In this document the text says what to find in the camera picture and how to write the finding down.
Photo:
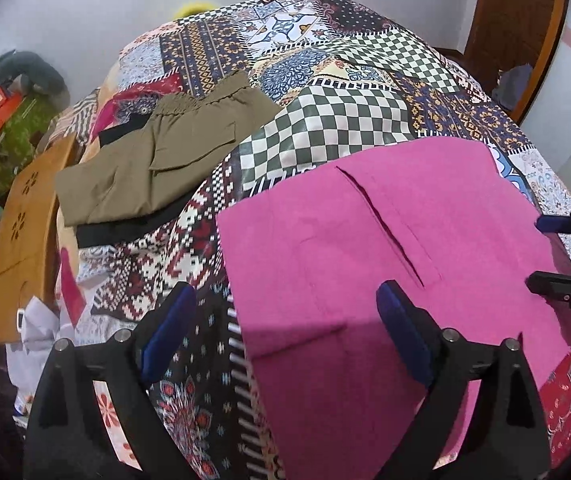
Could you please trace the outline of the pink pants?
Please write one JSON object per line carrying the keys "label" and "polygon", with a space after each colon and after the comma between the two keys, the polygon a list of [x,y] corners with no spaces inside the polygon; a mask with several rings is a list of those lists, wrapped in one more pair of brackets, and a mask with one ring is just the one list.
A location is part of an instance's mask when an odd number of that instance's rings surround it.
{"label": "pink pants", "polygon": [[532,294],[571,274],[563,245],[483,143],[434,136],[328,162],[217,218],[233,303],[290,479],[370,479],[425,390],[386,333],[388,280],[468,340],[524,341],[537,384],[571,348],[571,310]]}

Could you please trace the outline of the white grey crumpled cloth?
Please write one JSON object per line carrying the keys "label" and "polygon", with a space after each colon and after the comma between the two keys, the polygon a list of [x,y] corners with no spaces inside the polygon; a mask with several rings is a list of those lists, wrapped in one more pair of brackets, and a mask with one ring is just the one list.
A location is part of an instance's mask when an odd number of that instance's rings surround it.
{"label": "white grey crumpled cloth", "polygon": [[16,312],[20,340],[5,345],[8,377],[24,400],[36,393],[38,383],[55,341],[74,340],[74,326],[66,309],[54,312],[39,298],[32,297]]}

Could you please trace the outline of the wooden lap desk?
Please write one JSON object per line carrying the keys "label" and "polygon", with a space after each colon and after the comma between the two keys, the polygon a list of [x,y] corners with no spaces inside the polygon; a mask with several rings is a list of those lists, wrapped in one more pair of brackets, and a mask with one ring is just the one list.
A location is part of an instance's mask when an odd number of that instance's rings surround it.
{"label": "wooden lap desk", "polygon": [[0,221],[0,344],[20,340],[17,312],[31,298],[54,306],[58,272],[55,176],[75,160],[78,143],[64,136],[14,179]]}

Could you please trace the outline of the black folded garment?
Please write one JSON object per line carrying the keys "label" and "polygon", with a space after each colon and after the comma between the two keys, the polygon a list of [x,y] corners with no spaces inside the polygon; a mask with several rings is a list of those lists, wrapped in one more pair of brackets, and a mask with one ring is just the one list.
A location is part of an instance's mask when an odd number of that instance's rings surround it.
{"label": "black folded garment", "polygon": [[[107,145],[122,139],[123,136],[127,136],[130,132],[140,129],[148,121],[148,118],[150,118],[149,114],[133,113],[127,122],[104,129],[98,134],[99,147],[105,148]],[[178,197],[177,200],[173,200],[159,210],[142,217],[77,226],[78,247],[90,248],[131,243],[176,219],[197,190],[198,185],[190,188],[188,192]]]}

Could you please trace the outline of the green storage bag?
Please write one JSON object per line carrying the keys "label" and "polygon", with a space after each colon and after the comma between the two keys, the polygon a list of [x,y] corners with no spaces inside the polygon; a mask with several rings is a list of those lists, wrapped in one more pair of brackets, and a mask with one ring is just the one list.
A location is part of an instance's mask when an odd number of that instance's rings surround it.
{"label": "green storage bag", "polygon": [[22,104],[0,131],[0,203],[15,177],[35,157],[36,145],[56,115],[52,101],[40,93],[24,96]]}

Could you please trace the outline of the patchwork patterned bedspread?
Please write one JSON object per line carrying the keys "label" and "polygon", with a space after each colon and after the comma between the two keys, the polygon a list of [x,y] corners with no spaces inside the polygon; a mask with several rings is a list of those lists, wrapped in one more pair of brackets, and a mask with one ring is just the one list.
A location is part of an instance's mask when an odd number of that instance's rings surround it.
{"label": "patchwork patterned bedspread", "polygon": [[179,216],[131,243],[79,248],[72,290],[82,344],[131,330],[180,282],[200,312],[150,389],[160,421],[204,479],[281,479],[285,471],[233,322],[217,214],[326,162],[424,136],[486,144],[500,174],[544,214],[571,193],[517,124],[457,62],[351,0],[248,0],[167,23],[128,44],[92,124],[98,134],[151,114],[173,93],[204,98],[236,72],[281,110],[198,184]]}

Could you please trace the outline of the olive green folded pants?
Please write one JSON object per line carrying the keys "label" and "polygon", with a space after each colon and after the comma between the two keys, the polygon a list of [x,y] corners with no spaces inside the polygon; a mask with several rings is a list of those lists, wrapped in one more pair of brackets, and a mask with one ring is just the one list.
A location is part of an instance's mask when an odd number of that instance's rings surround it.
{"label": "olive green folded pants", "polygon": [[204,98],[163,96],[142,128],[58,173],[66,226],[153,214],[202,183],[280,110],[243,72],[221,79]]}

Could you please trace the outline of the grey neck pillow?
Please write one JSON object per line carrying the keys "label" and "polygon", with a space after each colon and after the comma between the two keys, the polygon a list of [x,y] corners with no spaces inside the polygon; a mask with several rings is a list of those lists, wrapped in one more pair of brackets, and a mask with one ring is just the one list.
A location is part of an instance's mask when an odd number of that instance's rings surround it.
{"label": "grey neck pillow", "polygon": [[0,86],[19,76],[26,76],[46,96],[57,96],[66,89],[63,76],[34,52],[14,51],[0,59]]}

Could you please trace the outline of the yellow round object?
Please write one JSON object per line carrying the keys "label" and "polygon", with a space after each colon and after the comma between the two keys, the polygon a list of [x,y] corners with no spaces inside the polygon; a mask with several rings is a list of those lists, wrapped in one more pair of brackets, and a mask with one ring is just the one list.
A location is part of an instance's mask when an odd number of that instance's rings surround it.
{"label": "yellow round object", "polygon": [[202,14],[204,12],[209,12],[216,10],[217,6],[214,3],[207,1],[194,1],[184,4],[178,11],[174,12],[172,17],[175,21],[183,20],[184,18],[189,18],[190,16]]}

